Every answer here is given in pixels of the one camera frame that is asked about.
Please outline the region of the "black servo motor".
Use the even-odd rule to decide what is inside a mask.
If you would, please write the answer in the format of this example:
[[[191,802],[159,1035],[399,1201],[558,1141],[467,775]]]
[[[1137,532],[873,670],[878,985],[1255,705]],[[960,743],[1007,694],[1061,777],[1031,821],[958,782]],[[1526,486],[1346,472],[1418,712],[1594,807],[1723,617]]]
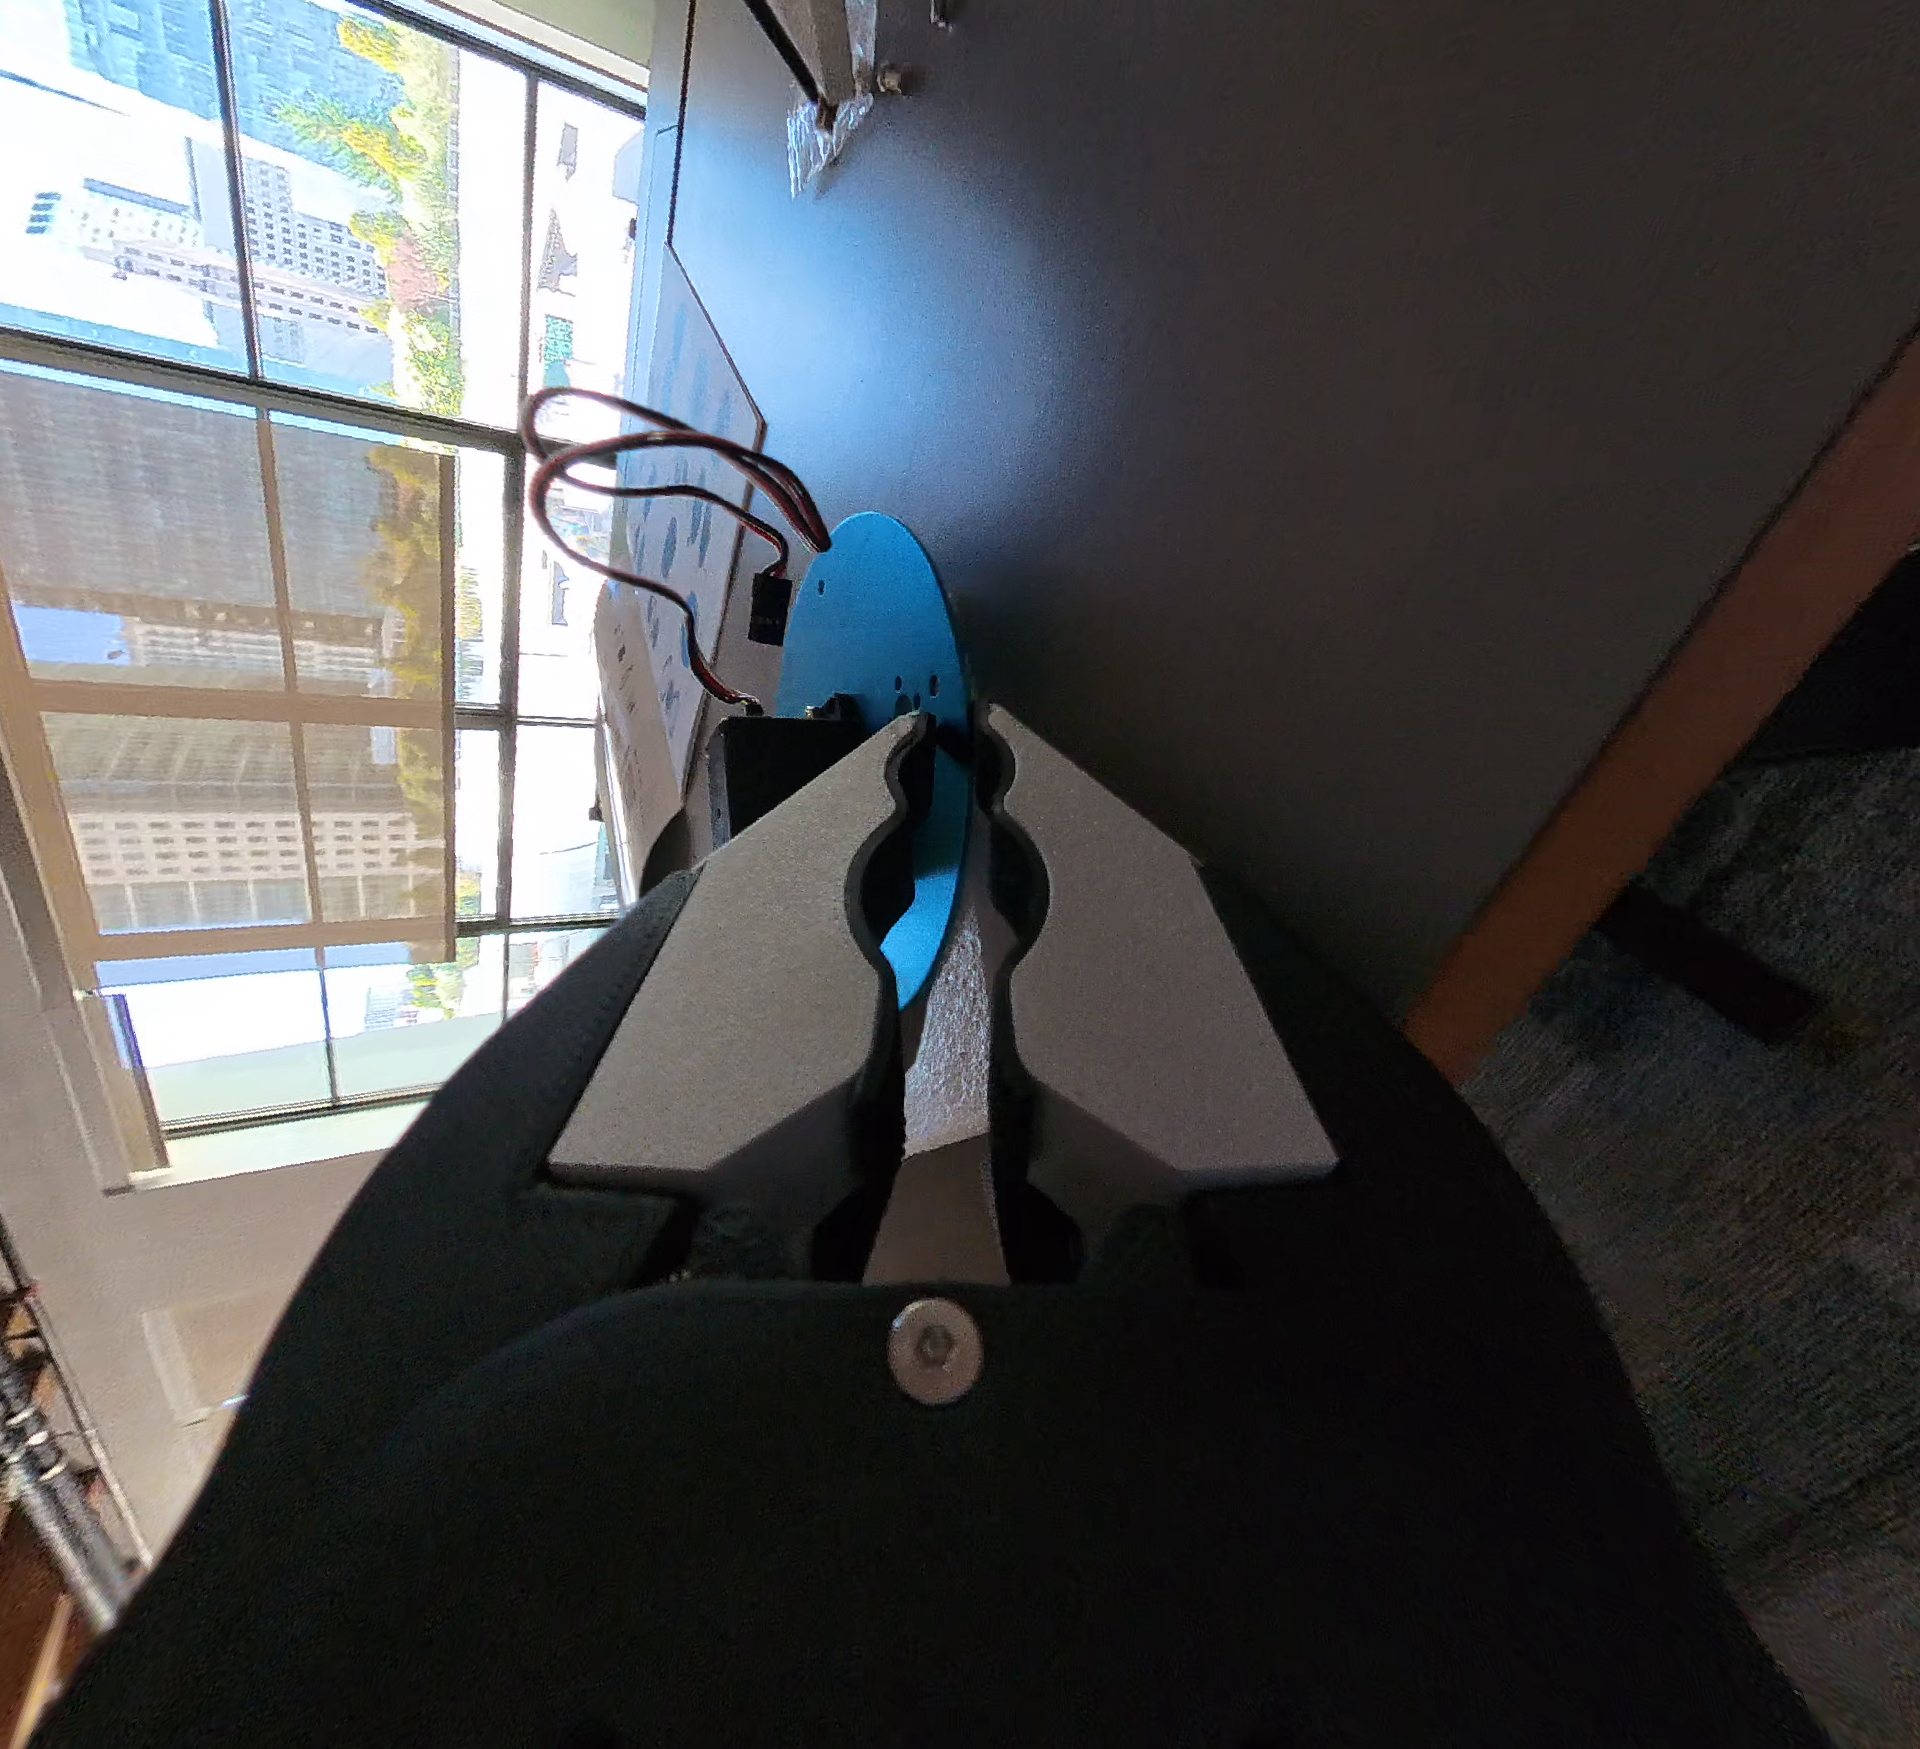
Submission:
[[[802,715],[740,714],[706,741],[706,837],[721,848],[861,747],[858,705],[832,698]]]

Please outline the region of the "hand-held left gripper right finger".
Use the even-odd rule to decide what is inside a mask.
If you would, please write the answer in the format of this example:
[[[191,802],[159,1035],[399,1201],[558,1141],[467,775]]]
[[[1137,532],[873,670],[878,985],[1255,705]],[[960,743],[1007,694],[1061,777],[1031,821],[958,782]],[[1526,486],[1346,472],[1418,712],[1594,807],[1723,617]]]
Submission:
[[[1100,1246],[1132,1210],[1303,1188],[1338,1154],[1192,855],[985,705],[996,831],[1042,884],[1006,976],[1024,1178]]]

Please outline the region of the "round blue metal plate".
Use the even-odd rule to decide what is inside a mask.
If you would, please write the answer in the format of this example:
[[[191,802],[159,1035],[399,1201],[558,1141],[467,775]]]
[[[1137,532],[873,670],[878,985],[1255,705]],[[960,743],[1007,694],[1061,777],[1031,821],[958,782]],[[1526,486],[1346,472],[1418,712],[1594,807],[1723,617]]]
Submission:
[[[853,514],[798,578],[776,714],[847,698],[874,733],[899,715],[930,718],[910,841],[914,892],[880,940],[897,995],[916,1003],[952,925],[973,800],[971,686],[946,590],[918,538],[888,514]]]

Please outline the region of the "small clear plastic bag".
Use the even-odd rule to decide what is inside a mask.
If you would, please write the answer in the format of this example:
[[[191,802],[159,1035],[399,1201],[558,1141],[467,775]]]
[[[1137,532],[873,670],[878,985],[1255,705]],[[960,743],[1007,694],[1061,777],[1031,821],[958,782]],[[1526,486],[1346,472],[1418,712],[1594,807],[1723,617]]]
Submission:
[[[787,116],[787,179],[794,200],[827,172],[843,153],[854,129],[871,116],[876,96],[876,18],[878,0],[843,0],[845,39],[850,47],[853,96],[834,106],[798,100]]]

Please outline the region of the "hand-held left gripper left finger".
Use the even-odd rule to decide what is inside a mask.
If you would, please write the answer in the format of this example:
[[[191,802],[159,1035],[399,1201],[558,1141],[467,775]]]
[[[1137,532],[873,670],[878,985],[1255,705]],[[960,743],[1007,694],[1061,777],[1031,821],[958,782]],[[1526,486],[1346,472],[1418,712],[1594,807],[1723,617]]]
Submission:
[[[913,897],[933,720],[894,718],[700,864],[548,1151],[563,1188],[874,1240],[905,1148],[899,994],[868,881]]]

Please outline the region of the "printed instruction sheet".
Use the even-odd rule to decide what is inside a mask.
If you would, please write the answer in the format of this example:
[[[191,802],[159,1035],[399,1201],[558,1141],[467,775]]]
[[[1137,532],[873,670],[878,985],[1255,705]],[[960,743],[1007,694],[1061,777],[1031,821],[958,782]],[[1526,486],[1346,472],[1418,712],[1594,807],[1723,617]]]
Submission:
[[[756,448],[764,422],[674,255],[663,255],[644,385],[635,400],[695,431]],[[608,824],[621,878],[636,886],[659,835],[682,812],[693,741],[706,695],[685,659],[693,628],[716,665],[741,524],[716,504],[664,495],[691,486],[747,507],[750,479],[706,449],[659,445],[618,462],[635,494],[615,501],[608,562],[681,594],[691,617],[629,584],[606,584],[593,643],[602,703]]]

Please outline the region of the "large window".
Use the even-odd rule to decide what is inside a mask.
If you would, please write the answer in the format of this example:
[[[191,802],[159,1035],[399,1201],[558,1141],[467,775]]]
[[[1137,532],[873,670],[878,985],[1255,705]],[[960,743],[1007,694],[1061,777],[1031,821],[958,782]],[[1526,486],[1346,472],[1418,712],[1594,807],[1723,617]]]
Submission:
[[[369,1154],[613,922],[646,73],[501,0],[3,0],[3,769],[105,1180]]]

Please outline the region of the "dark furniture leg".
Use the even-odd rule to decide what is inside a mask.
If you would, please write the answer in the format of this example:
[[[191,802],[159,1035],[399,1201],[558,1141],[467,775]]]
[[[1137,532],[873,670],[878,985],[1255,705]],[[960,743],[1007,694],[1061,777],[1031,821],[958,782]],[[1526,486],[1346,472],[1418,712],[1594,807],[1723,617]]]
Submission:
[[[1802,984],[1639,882],[1614,897],[1594,934],[1763,1045],[1795,1042],[1826,1010]]]

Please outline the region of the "white foam block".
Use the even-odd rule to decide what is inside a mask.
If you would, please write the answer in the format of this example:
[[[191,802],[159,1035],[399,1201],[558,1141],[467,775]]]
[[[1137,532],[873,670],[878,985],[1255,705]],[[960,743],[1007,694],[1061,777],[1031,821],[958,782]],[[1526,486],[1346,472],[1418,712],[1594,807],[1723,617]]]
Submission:
[[[993,970],[964,903],[924,994],[905,1072],[906,1146],[868,1257],[868,1283],[1006,1283],[996,1217]]]

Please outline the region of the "dark metal rack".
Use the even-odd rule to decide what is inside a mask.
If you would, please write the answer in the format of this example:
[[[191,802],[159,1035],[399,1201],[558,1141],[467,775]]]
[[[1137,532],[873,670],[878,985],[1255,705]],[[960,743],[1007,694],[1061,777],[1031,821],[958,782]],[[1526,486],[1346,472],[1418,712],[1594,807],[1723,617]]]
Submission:
[[[3,1489],[40,1540],[90,1641],[121,1621],[150,1550],[67,1370],[38,1282],[1,1231]]]

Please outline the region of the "dark desk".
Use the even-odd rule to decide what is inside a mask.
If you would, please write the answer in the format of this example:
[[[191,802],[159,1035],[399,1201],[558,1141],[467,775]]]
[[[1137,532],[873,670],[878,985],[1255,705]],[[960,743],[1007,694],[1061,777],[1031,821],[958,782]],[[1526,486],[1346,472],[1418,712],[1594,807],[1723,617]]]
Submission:
[[[794,200],[656,0],[668,241],[979,690],[1467,1076],[1915,546],[1915,0],[880,0]]]

